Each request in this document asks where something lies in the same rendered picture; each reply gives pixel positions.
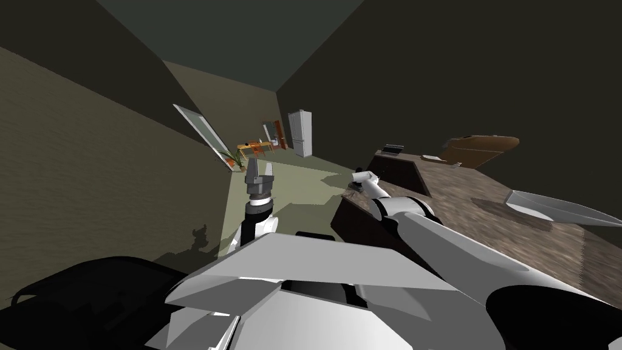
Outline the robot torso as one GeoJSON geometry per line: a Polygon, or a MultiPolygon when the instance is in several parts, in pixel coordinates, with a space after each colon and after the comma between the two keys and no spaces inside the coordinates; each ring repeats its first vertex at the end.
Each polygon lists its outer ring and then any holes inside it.
{"type": "Polygon", "coordinates": [[[268,233],[190,274],[157,350],[506,350],[485,307],[390,249],[268,233]]]}

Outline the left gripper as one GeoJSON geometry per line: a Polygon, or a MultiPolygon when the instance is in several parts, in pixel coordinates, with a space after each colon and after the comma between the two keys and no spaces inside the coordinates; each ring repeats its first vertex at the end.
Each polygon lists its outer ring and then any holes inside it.
{"type": "Polygon", "coordinates": [[[248,160],[245,183],[247,184],[247,193],[249,195],[259,196],[271,193],[273,181],[273,164],[266,163],[264,174],[259,176],[258,160],[256,158],[248,160]]]}

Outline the brown wooden rounded board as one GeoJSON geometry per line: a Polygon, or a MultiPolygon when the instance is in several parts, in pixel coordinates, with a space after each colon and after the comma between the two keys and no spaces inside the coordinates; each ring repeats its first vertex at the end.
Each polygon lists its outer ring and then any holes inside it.
{"type": "Polygon", "coordinates": [[[448,164],[475,169],[518,145],[515,137],[467,136],[448,140],[439,157],[448,164]]]}

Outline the green potted plant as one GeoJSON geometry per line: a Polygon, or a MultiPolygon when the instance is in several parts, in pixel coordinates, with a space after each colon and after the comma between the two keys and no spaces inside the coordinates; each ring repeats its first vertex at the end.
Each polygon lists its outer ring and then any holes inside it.
{"type": "Polygon", "coordinates": [[[235,153],[226,150],[220,150],[219,154],[225,157],[225,160],[229,164],[229,166],[233,167],[233,165],[237,165],[242,172],[246,172],[247,168],[242,164],[242,152],[237,149],[235,153]]]}

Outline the pale framed window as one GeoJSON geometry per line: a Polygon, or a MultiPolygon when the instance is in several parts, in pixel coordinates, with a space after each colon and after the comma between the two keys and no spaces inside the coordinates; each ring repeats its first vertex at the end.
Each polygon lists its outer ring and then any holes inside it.
{"type": "Polygon", "coordinates": [[[221,161],[223,161],[223,163],[229,168],[229,170],[233,171],[233,163],[228,163],[228,161],[226,160],[228,158],[228,156],[225,154],[225,152],[228,151],[227,146],[219,138],[218,134],[207,122],[205,117],[199,113],[193,112],[179,105],[173,104],[173,106],[179,111],[184,119],[199,133],[199,135],[207,143],[207,145],[212,148],[217,157],[221,161]]]}

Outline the orange table with chairs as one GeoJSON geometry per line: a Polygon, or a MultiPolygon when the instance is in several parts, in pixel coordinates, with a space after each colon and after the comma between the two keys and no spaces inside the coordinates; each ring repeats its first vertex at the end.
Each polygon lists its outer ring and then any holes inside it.
{"type": "Polygon", "coordinates": [[[265,154],[264,148],[268,148],[271,152],[274,152],[274,145],[271,141],[249,142],[237,146],[237,149],[241,152],[241,157],[245,160],[248,159],[247,155],[244,153],[245,149],[253,151],[253,153],[257,156],[259,153],[265,154]]]}

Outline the grey pointed flat shape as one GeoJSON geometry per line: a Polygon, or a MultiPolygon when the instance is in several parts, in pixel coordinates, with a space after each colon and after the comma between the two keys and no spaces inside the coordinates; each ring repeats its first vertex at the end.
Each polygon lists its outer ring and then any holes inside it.
{"type": "Polygon", "coordinates": [[[523,214],[551,222],[622,227],[622,220],[603,212],[573,202],[523,191],[513,190],[504,200],[504,204],[523,214]]]}

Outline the brown framed door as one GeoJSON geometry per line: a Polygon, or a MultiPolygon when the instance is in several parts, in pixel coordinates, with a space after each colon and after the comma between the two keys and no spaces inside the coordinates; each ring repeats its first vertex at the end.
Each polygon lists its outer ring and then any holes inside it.
{"type": "Polygon", "coordinates": [[[262,121],[262,125],[265,129],[265,133],[269,138],[269,141],[273,146],[278,146],[281,149],[287,149],[287,143],[284,137],[284,133],[281,128],[281,122],[275,121],[262,121]]]}

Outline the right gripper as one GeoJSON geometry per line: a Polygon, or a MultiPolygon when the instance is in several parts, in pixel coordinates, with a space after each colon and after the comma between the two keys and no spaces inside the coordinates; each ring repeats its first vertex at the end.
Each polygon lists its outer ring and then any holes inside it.
{"type": "Polygon", "coordinates": [[[361,167],[356,168],[352,174],[352,182],[349,183],[349,187],[355,191],[364,191],[362,181],[370,179],[368,171],[363,171],[361,167]]]}

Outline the white refrigerator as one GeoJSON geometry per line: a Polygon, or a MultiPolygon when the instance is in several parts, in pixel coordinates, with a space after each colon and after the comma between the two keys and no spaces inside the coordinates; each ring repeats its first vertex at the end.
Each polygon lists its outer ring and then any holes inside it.
{"type": "Polygon", "coordinates": [[[292,145],[301,157],[312,155],[312,113],[300,109],[288,115],[292,145]]]}

